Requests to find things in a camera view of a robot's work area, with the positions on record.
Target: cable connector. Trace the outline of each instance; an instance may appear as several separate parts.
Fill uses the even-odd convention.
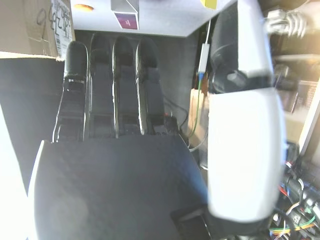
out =
[[[203,43],[200,54],[198,73],[204,74],[207,68],[208,56],[209,56],[210,44]]]

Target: barcode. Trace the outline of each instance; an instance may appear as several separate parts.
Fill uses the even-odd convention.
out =
[[[55,35],[55,42],[56,42],[56,50],[57,50],[59,56],[61,56],[61,45],[60,45],[60,36],[59,35]]]

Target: brown box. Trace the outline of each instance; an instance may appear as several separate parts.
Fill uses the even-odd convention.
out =
[[[0,1],[0,52],[64,58],[73,40],[70,0]]]

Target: green cable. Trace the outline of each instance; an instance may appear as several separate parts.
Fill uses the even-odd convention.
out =
[[[198,123],[198,112],[199,112],[199,102],[200,102],[200,87],[201,87],[201,81],[202,77],[199,77],[199,84],[198,84],[198,103],[196,104],[196,116],[195,116],[195,122],[194,122],[194,128],[192,132],[189,134],[188,138],[191,138],[196,131],[197,123]]]
[[[313,216],[313,218],[311,218],[309,221],[307,221],[306,223],[304,223],[304,224],[301,224],[301,225],[298,225],[298,227],[303,227],[303,226],[306,226],[306,225],[309,225],[309,224],[311,224],[314,220],[316,219],[316,216]],[[283,230],[284,228],[282,227],[282,228],[270,228],[269,230],[270,231],[279,231],[279,230]]]

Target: red wire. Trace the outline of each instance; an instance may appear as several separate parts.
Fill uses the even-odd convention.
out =
[[[279,186],[279,190],[280,190],[280,192],[281,192],[283,195],[285,195],[286,197],[288,197],[288,193],[284,190],[283,187]]]

